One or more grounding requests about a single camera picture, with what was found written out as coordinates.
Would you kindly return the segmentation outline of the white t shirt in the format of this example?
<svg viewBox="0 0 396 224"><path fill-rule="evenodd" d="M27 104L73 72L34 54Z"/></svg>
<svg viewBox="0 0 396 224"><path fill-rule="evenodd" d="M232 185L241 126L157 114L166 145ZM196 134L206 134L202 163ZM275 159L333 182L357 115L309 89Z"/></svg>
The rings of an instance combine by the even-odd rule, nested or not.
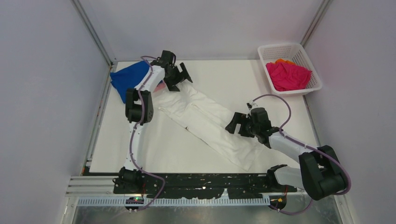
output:
<svg viewBox="0 0 396 224"><path fill-rule="evenodd" d="M179 91L161 91L154 98L154 106L245 171L263 150L254 139L226 131L234 113L191 84L180 84Z"/></svg>

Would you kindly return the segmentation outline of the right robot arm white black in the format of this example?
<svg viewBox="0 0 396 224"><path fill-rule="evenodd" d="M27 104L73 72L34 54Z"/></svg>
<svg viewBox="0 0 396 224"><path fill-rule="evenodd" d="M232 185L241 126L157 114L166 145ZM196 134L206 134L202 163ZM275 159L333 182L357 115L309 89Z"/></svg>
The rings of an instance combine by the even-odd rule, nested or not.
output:
<svg viewBox="0 0 396 224"><path fill-rule="evenodd" d="M234 134L237 125L240 125L238 134L242 137L256 138L259 143L299 164L298 168L282 164L268 169L266 183L271 191L292 186L305 190L318 201L350 190L350 177L332 147L312 147L291 137L283 129L272 126L267 111L262 107L251 109L249 114L236 112L225 130Z"/></svg>

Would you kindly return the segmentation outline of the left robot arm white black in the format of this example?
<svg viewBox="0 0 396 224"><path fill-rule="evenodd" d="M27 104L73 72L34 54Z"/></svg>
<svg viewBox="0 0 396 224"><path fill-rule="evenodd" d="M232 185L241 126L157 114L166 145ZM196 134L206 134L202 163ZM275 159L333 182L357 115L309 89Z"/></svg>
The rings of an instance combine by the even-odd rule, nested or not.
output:
<svg viewBox="0 0 396 224"><path fill-rule="evenodd" d="M125 116L131 128L126 163L113 180L115 194L143 194L161 197L165 192L163 176L143 170L137 164L143 130L153 119L152 93L159 84L171 92L179 91L178 84L193 82L184 63L176 64L176 55L163 50L159 57L142 56L139 62L111 73L111 84L125 105Z"/></svg>

